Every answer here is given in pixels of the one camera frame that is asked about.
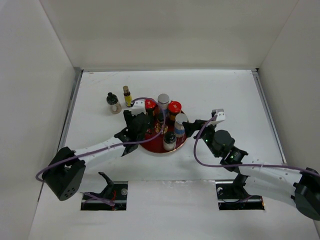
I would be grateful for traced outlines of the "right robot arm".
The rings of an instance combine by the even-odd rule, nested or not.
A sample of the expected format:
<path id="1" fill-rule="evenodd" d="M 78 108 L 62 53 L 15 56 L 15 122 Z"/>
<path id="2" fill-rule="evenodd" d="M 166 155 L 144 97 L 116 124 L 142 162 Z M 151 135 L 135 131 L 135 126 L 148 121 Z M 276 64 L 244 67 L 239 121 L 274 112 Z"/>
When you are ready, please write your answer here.
<path id="1" fill-rule="evenodd" d="M 226 130 L 216 130 L 216 119 L 184 122 L 187 137 L 197 132 L 195 140 L 203 140 L 219 164 L 196 161 L 204 167 L 223 168 L 237 176 L 232 192 L 238 198 L 246 195 L 267 197 L 296 208 L 304 216 L 320 219 L 320 174 L 312 168 L 268 164 L 251 157 L 235 146 Z"/>

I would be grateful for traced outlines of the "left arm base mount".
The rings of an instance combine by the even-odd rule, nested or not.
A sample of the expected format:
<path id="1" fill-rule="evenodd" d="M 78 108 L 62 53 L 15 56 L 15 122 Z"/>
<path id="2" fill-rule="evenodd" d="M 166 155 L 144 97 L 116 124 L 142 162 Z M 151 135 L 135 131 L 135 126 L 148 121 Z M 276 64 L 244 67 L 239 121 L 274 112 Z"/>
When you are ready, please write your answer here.
<path id="1" fill-rule="evenodd" d="M 112 181 L 104 172 L 98 172 L 105 185 L 100 192 L 86 192 L 82 195 L 81 211 L 126 211 L 129 183 Z"/>

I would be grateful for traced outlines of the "black cap brown spice bottle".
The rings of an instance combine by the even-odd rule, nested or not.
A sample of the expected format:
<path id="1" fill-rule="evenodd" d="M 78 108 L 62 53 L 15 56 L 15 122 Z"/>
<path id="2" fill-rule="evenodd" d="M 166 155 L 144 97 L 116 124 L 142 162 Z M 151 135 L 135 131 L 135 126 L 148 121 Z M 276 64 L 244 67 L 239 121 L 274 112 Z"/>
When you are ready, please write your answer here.
<path id="1" fill-rule="evenodd" d="M 122 106 L 119 102 L 118 97 L 112 92 L 109 92 L 107 94 L 106 102 L 108 103 L 110 112 L 112 114 L 119 114 L 122 111 Z"/>

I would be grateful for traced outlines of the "black cap white powder bottle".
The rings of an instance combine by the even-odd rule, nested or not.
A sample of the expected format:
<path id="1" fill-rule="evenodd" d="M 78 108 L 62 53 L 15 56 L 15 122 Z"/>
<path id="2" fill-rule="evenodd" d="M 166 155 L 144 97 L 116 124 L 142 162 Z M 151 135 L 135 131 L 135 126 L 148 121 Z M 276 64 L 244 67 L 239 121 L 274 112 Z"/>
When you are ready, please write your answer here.
<path id="1" fill-rule="evenodd" d="M 163 137 L 163 148 L 170 152 L 176 148 L 177 138 L 174 132 L 168 131 Z"/>

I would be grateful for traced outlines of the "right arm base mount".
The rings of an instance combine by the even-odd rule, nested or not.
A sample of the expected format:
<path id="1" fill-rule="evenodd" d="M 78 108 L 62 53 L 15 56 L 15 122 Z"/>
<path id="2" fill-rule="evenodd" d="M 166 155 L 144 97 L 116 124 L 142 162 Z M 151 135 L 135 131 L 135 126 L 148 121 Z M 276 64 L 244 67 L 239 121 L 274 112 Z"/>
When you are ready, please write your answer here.
<path id="1" fill-rule="evenodd" d="M 246 177 L 215 182 L 218 209 L 220 211 L 265 210 L 263 198 L 244 190 Z"/>

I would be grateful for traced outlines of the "yellow label cork bottle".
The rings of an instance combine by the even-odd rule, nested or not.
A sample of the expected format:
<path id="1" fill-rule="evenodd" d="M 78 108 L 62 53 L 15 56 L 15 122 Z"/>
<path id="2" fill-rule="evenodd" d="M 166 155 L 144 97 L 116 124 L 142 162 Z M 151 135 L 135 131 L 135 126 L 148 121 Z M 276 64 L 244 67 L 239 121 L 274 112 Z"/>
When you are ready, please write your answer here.
<path id="1" fill-rule="evenodd" d="M 125 105 L 130 108 L 132 106 L 132 95 L 127 85 L 123 86 L 123 96 Z"/>

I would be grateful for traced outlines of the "red lid chili jar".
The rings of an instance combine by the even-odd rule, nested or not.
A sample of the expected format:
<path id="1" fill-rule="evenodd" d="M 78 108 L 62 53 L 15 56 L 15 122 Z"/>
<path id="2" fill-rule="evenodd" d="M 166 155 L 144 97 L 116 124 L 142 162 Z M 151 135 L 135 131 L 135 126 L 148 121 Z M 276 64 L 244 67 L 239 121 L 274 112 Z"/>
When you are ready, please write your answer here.
<path id="1" fill-rule="evenodd" d="M 171 122 L 174 122 L 176 116 L 180 114 L 182 111 L 182 105 L 180 102 L 173 100 L 168 104 L 167 109 L 168 109 L 169 120 Z"/>

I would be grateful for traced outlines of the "red lid sauce jar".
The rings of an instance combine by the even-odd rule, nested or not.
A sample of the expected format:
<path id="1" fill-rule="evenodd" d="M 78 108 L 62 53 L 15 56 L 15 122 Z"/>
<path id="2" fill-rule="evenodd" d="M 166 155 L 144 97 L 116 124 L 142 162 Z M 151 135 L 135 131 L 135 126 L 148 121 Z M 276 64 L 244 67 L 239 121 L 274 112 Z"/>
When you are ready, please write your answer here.
<path id="1" fill-rule="evenodd" d="M 146 99 L 144 101 L 144 105 L 145 105 L 146 114 L 150 117 L 155 118 L 158 110 L 156 102 L 152 99 Z"/>

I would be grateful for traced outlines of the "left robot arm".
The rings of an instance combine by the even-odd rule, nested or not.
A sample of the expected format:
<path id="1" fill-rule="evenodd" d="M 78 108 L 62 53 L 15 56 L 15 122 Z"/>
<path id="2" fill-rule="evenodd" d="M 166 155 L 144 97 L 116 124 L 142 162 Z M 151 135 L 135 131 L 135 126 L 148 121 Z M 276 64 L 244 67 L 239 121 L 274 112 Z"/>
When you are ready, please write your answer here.
<path id="1" fill-rule="evenodd" d="M 126 110 L 124 113 L 126 127 L 110 139 L 72 150 L 65 146 L 61 148 L 48 167 L 36 175 L 38 180 L 52 190 L 60 201 L 73 196 L 80 188 L 87 168 L 95 167 L 103 162 L 124 157 L 145 143 L 145 135 L 154 126 L 154 117 L 147 113 L 134 115 Z"/>

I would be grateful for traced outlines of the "small black lid spice jar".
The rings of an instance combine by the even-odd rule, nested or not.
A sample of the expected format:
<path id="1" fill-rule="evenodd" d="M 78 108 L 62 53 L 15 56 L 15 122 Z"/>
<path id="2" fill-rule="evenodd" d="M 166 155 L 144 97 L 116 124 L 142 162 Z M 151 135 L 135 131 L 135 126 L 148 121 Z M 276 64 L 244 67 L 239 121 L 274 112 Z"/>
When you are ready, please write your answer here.
<path id="1" fill-rule="evenodd" d="M 166 115 L 164 115 L 163 113 L 159 113 L 158 115 L 157 115 L 157 119 L 156 119 L 156 122 L 158 123 L 158 124 L 164 124 L 165 123 L 165 121 L 166 121 Z"/>

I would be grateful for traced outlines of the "silver lid blue label jar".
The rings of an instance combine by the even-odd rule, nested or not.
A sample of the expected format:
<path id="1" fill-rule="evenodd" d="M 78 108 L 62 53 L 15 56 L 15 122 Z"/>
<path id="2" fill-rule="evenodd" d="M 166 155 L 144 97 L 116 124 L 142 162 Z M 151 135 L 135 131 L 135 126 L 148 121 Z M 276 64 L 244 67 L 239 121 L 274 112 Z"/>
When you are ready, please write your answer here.
<path id="1" fill-rule="evenodd" d="M 157 103 L 158 103 L 159 112 L 160 113 L 164 112 L 165 116 L 168 116 L 168 105 L 170 103 L 170 97 L 165 93 L 161 93 L 157 97 Z"/>

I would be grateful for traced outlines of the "silver lid bead jar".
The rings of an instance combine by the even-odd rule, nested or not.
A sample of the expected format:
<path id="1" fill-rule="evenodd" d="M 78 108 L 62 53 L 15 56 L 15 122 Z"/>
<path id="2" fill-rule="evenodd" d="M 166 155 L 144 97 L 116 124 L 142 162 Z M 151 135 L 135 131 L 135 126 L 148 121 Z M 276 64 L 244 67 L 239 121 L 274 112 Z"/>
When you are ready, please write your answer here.
<path id="1" fill-rule="evenodd" d="M 185 134 L 183 122 L 188 122 L 188 117 L 184 113 L 177 114 L 174 122 L 174 134 L 177 138 L 182 138 Z"/>

